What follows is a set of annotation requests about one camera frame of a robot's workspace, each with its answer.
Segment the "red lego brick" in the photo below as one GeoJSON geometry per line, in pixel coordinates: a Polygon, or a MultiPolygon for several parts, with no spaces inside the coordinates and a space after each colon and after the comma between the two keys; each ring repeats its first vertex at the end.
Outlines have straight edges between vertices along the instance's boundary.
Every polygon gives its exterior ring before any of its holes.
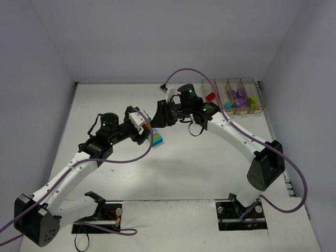
{"type": "Polygon", "coordinates": [[[211,92],[211,93],[209,93],[209,94],[206,96],[206,101],[207,101],[207,102],[211,102],[211,101],[213,101],[215,98],[216,98],[216,95],[215,95],[213,92],[211,92]]]}

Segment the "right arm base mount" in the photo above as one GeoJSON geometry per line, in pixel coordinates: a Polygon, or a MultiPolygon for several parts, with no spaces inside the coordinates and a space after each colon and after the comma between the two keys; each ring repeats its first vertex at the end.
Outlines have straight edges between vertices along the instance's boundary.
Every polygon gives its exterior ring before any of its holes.
{"type": "Polygon", "coordinates": [[[267,223],[261,201],[250,207],[243,207],[237,201],[215,202],[218,230],[250,231],[266,230],[267,223]]]}

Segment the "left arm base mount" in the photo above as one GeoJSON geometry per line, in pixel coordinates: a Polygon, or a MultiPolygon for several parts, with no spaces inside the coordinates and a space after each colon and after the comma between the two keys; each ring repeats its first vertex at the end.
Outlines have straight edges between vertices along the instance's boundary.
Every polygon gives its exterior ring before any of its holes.
{"type": "MultiPolygon", "coordinates": [[[[106,201],[103,210],[100,213],[94,213],[91,216],[84,217],[79,222],[86,222],[98,227],[117,231],[121,228],[122,202],[106,201]]],[[[71,228],[72,234],[109,234],[109,232],[100,230],[89,225],[74,223],[71,228]]]]}

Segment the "teal green monster lego stack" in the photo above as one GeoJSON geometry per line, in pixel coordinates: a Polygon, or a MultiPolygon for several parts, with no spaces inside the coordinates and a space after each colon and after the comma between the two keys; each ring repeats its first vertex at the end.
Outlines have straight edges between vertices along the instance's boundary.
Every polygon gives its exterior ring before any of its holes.
{"type": "Polygon", "coordinates": [[[163,143],[162,136],[158,133],[157,129],[152,129],[153,134],[147,136],[147,141],[152,144],[152,147],[155,148],[156,146],[163,143]]]}

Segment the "teal square lego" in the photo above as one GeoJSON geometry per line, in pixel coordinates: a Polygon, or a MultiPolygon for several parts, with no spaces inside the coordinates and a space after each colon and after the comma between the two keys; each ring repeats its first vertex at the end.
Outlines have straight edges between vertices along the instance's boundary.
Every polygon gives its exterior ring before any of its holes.
{"type": "Polygon", "coordinates": [[[230,108],[232,107],[232,104],[231,104],[230,102],[226,102],[226,103],[223,105],[223,107],[224,107],[225,109],[230,109],[230,108]]]}

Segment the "small lime green lego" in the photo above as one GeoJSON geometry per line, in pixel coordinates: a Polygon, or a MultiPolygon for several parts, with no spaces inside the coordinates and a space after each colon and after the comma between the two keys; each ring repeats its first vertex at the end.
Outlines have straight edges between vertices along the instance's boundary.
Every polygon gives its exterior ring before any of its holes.
{"type": "Polygon", "coordinates": [[[255,108],[257,105],[258,99],[256,97],[250,96],[248,97],[248,100],[249,100],[250,106],[252,108],[255,108]]]}

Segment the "multicolour lego block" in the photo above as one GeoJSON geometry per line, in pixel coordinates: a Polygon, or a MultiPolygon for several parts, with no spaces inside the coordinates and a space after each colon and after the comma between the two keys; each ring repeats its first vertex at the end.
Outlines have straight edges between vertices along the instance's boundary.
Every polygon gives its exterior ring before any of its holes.
{"type": "Polygon", "coordinates": [[[143,128],[143,129],[148,129],[148,130],[149,130],[149,129],[152,128],[152,126],[151,126],[150,124],[148,124],[148,123],[145,123],[145,124],[142,125],[142,128],[143,128]]]}

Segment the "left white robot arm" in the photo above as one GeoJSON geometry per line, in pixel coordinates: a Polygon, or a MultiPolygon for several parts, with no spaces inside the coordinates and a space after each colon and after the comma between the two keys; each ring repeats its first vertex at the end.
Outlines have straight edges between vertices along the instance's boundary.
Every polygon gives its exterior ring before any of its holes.
{"type": "Polygon", "coordinates": [[[153,131],[148,115],[128,107],[123,123],[114,113],[99,114],[100,129],[79,145],[79,150],[52,180],[30,196],[20,195],[14,203],[14,227],[39,247],[48,245],[60,229],[85,217],[98,219],[106,200],[97,193],[66,203],[68,195],[113,152],[117,143],[131,139],[142,144],[153,131]]]}

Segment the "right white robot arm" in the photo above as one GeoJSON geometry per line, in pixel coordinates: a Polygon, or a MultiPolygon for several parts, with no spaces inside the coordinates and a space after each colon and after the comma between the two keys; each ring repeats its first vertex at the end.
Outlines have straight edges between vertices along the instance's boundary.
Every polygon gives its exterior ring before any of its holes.
{"type": "Polygon", "coordinates": [[[264,146],[267,141],[249,139],[250,132],[243,127],[235,129],[231,119],[222,115],[219,106],[213,102],[204,102],[192,84],[179,88],[163,84],[160,90],[166,98],[157,103],[152,127],[164,128],[174,125],[179,119],[190,118],[202,130],[224,139],[249,162],[247,181],[238,194],[229,196],[230,200],[237,201],[243,207],[250,206],[285,171],[284,160],[277,154],[283,151],[278,141],[270,142],[271,148],[268,149],[264,146]]]}

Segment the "purple lego brick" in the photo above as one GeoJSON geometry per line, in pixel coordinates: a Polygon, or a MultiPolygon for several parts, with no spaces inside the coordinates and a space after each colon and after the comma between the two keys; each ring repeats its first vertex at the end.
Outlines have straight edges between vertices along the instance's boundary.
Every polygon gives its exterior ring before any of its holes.
{"type": "Polygon", "coordinates": [[[235,100],[236,107],[240,108],[246,105],[246,102],[243,98],[238,98],[235,100]]]}

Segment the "purple oval paw lego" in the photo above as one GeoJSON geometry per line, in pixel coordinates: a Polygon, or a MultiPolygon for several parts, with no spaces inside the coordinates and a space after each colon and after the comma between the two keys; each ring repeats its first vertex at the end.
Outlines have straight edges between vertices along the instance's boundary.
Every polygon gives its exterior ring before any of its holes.
{"type": "Polygon", "coordinates": [[[238,88],[236,91],[236,97],[237,99],[243,99],[244,98],[244,91],[241,88],[238,88]]]}

